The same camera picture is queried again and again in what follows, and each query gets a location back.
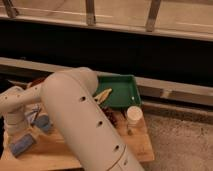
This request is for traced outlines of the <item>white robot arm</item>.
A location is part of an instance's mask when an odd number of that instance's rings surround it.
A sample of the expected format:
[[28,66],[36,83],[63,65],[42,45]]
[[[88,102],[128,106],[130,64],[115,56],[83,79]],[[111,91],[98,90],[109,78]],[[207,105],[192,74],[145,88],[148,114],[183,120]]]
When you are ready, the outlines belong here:
[[85,171],[145,171],[93,99],[97,87],[89,68],[58,71],[27,90],[1,93],[0,113],[41,102]]

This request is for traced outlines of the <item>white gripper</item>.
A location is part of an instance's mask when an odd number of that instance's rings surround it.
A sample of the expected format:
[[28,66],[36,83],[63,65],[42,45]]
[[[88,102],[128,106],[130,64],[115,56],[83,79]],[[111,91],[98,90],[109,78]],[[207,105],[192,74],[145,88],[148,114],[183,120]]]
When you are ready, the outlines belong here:
[[15,135],[28,129],[29,124],[22,113],[7,113],[4,116],[5,130],[9,135]]

